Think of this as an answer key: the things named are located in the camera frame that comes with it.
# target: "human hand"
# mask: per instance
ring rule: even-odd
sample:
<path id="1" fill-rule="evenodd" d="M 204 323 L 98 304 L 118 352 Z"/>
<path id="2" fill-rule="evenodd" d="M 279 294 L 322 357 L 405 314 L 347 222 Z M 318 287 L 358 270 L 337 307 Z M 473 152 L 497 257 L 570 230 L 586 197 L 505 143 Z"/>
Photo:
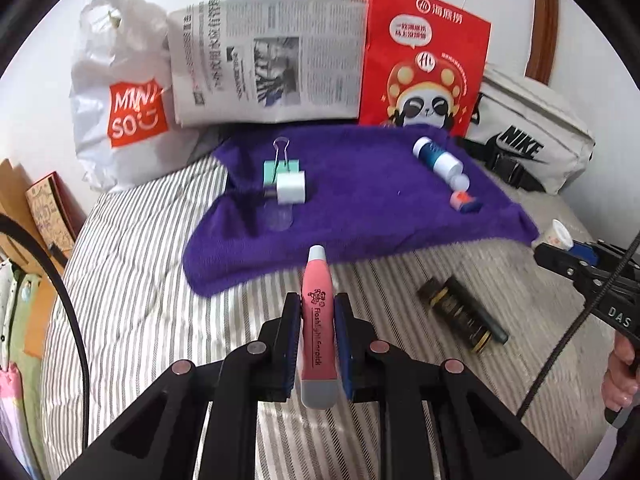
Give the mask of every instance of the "human hand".
<path id="1" fill-rule="evenodd" d="M 635 357 L 636 351 L 629 339 L 616 332 L 613 352 L 609 355 L 609 369 L 602 381 L 602 399 L 614 412 L 630 406 L 638 391 L 640 373 L 634 377 L 629 370 Z"/>

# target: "red paper bag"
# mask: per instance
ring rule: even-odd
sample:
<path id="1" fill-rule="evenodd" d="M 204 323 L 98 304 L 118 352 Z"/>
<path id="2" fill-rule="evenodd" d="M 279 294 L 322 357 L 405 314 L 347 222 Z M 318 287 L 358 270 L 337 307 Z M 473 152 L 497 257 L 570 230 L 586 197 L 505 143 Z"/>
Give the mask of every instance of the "red paper bag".
<path id="1" fill-rule="evenodd" d="M 491 24 L 440 0 L 368 1 L 359 123 L 427 123 L 464 136 Z"/>

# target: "bed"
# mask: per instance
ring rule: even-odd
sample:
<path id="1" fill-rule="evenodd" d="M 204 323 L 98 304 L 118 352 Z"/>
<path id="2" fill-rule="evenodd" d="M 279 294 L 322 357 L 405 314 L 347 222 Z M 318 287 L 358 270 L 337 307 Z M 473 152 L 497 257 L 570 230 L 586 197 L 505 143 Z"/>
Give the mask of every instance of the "bed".
<path id="1" fill-rule="evenodd" d="M 300 290 L 302 269 L 261 276 L 210 299 L 190 289 L 182 252 L 225 179 L 215 158 L 202 158 L 144 186 L 102 195 L 82 229 L 65 283 L 87 346 L 90 441 L 172 362 L 223 359 L 279 316 L 287 292 Z M 574 238 L 589 238 L 560 197 L 500 185 L 539 228 L 558 218 Z M 423 361 L 459 358 L 512 412 L 583 302 L 568 280 L 539 268 L 529 247 L 510 240 L 340 264 L 332 273 L 354 314 L 371 320 L 380 338 Z M 476 356 L 420 306 L 415 291 L 427 276 L 452 273 L 510 332 L 506 346 L 491 344 Z M 589 319 L 524 418 L 573 476 L 606 429 L 600 381 L 612 337 L 604 323 Z M 58 302 L 42 371 L 42 436 L 52 478 L 80 453 L 80 418 L 80 367 Z M 256 478 L 375 478 L 376 419 L 373 405 L 344 398 L 328 412 L 306 410 L 296 378 L 289 402 L 258 407 Z"/>

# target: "purple towel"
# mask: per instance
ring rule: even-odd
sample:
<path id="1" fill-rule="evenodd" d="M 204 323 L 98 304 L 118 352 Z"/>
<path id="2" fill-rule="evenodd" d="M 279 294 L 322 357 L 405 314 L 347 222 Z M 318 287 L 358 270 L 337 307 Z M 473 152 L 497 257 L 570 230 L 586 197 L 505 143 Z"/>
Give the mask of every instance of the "purple towel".
<path id="1" fill-rule="evenodd" d="M 265 226 L 261 197 L 262 165 L 274 159 L 277 136 L 290 139 L 289 158 L 299 159 L 306 174 L 306 203 L 293 206 L 293 224 L 283 232 Z M 484 203 L 480 212 L 451 208 L 449 187 L 413 156 L 421 136 L 462 161 L 469 193 Z M 432 126 L 261 129 L 235 134 L 213 155 L 228 169 L 226 192 L 196 227 L 182 259 L 189 284 L 202 296 L 304 266 L 315 244 L 339 263 L 480 238 L 530 244 L 538 236 L 520 205 Z"/>

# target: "screw head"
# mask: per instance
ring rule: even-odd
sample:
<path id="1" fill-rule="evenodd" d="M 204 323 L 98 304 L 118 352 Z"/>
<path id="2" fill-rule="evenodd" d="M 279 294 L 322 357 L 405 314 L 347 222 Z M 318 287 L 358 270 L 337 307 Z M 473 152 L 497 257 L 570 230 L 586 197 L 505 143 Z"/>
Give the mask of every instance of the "screw head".
<path id="1" fill-rule="evenodd" d="M 389 343 L 377 339 L 376 341 L 371 342 L 369 348 L 376 354 L 386 354 L 387 352 L 389 352 Z"/>
<path id="2" fill-rule="evenodd" d="M 176 375 L 184 375 L 189 370 L 191 370 L 191 363 L 185 359 L 176 361 L 174 364 L 171 365 L 171 371 Z"/>
<path id="3" fill-rule="evenodd" d="M 457 359 L 449 359 L 444 363 L 444 369 L 450 374 L 461 374 L 465 370 L 465 365 Z"/>
<path id="4" fill-rule="evenodd" d="M 246 346 L 246 351 L 249 354 L 262 354 L 267 349 L 267 345 L 262 341 L 252 341 Z"/>

